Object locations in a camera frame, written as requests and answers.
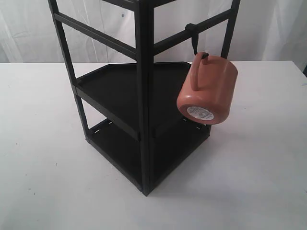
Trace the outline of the white backdrop curtain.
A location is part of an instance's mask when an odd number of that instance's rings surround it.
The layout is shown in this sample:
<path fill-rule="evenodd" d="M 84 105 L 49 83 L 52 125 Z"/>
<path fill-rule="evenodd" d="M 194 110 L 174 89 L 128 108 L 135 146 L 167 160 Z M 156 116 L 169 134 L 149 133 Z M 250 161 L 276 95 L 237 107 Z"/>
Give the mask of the white backdrop curtain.
<path fill-rule="evenodd" d="M 229 0 L 176 0 L 154 10 L 154 41 L 161 41 L 231 6 Z M 134 13 L 101 0 L 60 0 L 59 10 L 135 46 Z M 65 26 L 73 62 L 130 62 L 130 58 Z M 243 0 L 228 54 L 232 61 L 291 60 L 307 63 L 307 3 L 304 0 Z M 2 63 L 62 62 L 45 0 L 0 3 Z"/>

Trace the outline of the black metal shelf rack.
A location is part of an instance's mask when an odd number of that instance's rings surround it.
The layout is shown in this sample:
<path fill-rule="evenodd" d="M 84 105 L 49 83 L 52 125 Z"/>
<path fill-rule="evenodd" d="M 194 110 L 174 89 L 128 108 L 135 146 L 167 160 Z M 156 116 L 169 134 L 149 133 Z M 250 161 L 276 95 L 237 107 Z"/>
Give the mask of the black metal shelf rack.
<path fill-rule="evenodd" d="M 165 5 L 164 0 L 112 1 L 134 13 L 135 46 L 61 13 L 54 0 L 48 4 L 87 142 L 149 195 L 210 135 L 210 125 L 198 125 L 176 107 L 189 63 L 154 62 L 154 56 L 191 39 L 189 32 L 154 42 L 154 10 Z M 228 56 L 239 5 L 235 0 L 230 9 L 196 24 L 203 32 L 227 21 L 223 58 Z M 133 63 L 108 64 L 76 77 L 64 25 L 132 58 Z"/>

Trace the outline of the terracotta orange mug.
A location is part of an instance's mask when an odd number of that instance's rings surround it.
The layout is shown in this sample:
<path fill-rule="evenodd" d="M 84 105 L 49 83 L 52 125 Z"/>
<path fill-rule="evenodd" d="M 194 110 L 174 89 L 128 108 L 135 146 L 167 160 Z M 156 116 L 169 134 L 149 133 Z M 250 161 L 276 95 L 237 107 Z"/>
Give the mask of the terracotta orange mug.
<path fill-rule="evenodd" d="M 230 113 L 238 70 L 229 60 L 199 52 L 177 97 L 180 113 L 200 124 L 216 125 Z"/>

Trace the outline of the black hook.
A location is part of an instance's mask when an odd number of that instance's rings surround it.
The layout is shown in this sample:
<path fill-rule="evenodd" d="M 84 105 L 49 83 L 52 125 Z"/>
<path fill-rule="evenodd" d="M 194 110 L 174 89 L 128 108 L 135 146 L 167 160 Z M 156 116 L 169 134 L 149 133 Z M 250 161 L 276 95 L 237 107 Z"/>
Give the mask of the black hook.
<path fill-rule="evenodd" d="M 198 41 L 199 41 L 199 33 L 202 32 L 200 27 L 196 24 L 189 23 L 185 26 L 185 31 L 188 31 L 191 36 L 191 43 L 193 48 L 194 55 L 198 53 Z"/>

